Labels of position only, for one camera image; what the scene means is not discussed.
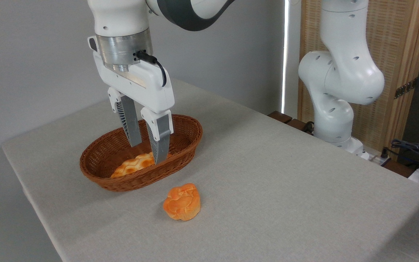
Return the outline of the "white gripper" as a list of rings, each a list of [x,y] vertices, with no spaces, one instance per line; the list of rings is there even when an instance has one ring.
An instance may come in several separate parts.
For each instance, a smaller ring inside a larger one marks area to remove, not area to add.
[[[146,61],[129,65],[128,72],[116,72],[105,67],[98,52],[93,57],[103,82],[111,86],[108,95],[112,110],[118,114],[131,147],[142,142],[133,100],[145,106],[141,116],[147,124],[155,164],[163,162],[169,153],[173,122],[170,108],[175,104],[172,84],[166,73],[163,86],[161,69]]]

